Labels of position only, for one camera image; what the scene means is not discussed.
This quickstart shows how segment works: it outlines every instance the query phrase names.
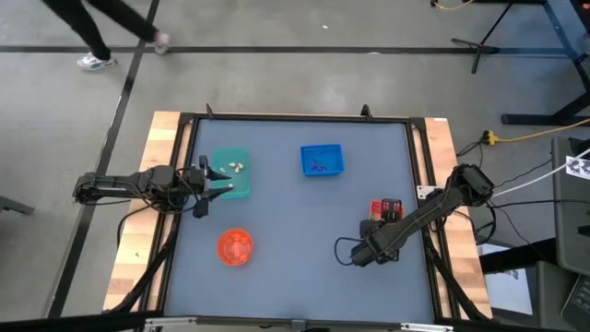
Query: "white shoe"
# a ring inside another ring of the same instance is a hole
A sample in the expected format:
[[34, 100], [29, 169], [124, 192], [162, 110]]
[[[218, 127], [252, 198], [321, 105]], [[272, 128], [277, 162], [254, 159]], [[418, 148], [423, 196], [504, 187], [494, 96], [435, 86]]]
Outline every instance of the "white shoe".
[[117, 60], [115, 60], [112, 56], [109, 60], [101, 60], [97, 59], [94, 54], [88, 53], [77, 61], [77, 65], [82, 68], [82, 70], [95, 71], [117, 65]]
[[159, 55], [164, 55], [170, 48], [170, 35], [161, 31], [156, 32], [154, 36], [154, 51]]

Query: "grey floor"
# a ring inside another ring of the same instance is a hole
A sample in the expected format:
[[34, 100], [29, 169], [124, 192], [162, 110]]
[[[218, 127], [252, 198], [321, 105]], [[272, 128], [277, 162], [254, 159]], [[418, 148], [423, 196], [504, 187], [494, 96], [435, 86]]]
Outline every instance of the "grey floor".
[[[128, 1], [142, 14], [149, 0]], [[568, 1], [551, 0], [572, 45], [588, 40]], [[418, 46], [453, 47], [452, 37], [478, 41], [504, 5], [455, 12], [427, 0], [160, 0], [156, 25], [179, 46]], [[444, 1], [448, 6], [458, 1]], [[110, 45], [137, 38], [92, 10]], [[561, 47], [540, 6], [514, 6], [489, 44]], [[38, 0], [0, 0], [0, 50], [15, 45], [82, 46]], [[0, 214], [0, 320], [43, 315], [78, 206], [71, 193], [92, 171], [109, 129], [133, 55], [119, 66], [83, 73], [74, 53], [0, 52], [0, 195], [36, 207], [34, 214]], [[134, 172], [154, 111], [353, 114], [368, 103], [375, 114], [449, 119], [456, 148], [485, 129], [511, 137], [534, 126], [504, 126], [501, 113], [552, 113], [583, 92], [564, 57], [485, 57], [471, 75], [470, 56], [384, 54], [174, 53], [144, 54], [112, 154], [109, 173]], [[553, 136], [588, 137], [588, 129]], [[495, 182], [549, 158], [543, 136], [484, 148], [483, 170]], [[478, 161], [478, 151], [462, 158]], [[496, 203], [552, 197], [550, 181]], [[115, 229], [125, 206], [97, 209], [65, 314], [98, 313], [115, 256]], [[489, 220], [471, 210], [476, 223]], [[554, 234], [551, 205], [510, 207], [529, 241]], [[504, 216], [495, 239], [522, 244]]]

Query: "wooden table frame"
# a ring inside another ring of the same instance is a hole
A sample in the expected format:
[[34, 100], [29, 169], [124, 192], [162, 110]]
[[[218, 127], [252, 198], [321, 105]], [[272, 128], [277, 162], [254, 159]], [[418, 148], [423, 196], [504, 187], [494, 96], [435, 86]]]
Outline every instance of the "wooden table frame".
[[[456, 165], [454, 146], [449, 124], [439, 118], [373, 117], [368, 107], [361, 115], [296, 115], [296, 114], [213, 114], [207, 105], [207, 113], [155, 112], [143, 158], [139, 167], [144, 171], [160, 164], [170, 164], [176, 168], [190, 166], [195, 132], [200, 118], [260, 120], [265, 118], [280, 121], [342, 121], [342, 122], [399, 122], [406, 125], [408, 133], [408, 152], [414, 172], [414, 183], [444, 185], [446, 178]], [[141, 200], [134, 201], [129, 210], [143, 207]], [[465, 207], [461, 212], [468, 214]], [[178, 226], [180, 217], [159, 215], [152, 209], [136, 213], [125, 222], [121, 244], [112, 270], [111, 282], [106, 294], [104, 309], [113, 308], [129, 292], [146, 270], [162, 239], [168, 237], [172, 225]], [[484, 283], [478, 251], [470, 221], [458, 214], [448, 217], [439, 233], [423, 230], [423, 236], [430, 235], [439, 249], [443, 260], [450, 265], [454, 277], [466, 295], [477, 308], [488, 317], [491, 309]], [[161, 310], [167, 291], [171, 259], [166, 260], [159, 272], [143, 294], [134, 310]], [[432, 264], [427, 264], [429, 283], [433, 299], [432, 310], [435, 317], [464, 318], [466, 314], [449, 296], [445, 283]]]

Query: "white label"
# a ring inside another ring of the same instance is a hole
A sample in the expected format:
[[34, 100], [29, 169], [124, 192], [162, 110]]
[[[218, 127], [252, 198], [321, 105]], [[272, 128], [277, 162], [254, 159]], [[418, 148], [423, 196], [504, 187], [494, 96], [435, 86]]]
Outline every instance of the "white label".
[[573, 176], [590, 180], [590, 160], [572, 160], [573, 157], [565, 157], [565, 162], [568, 164], [565, 167], [565, 172]]

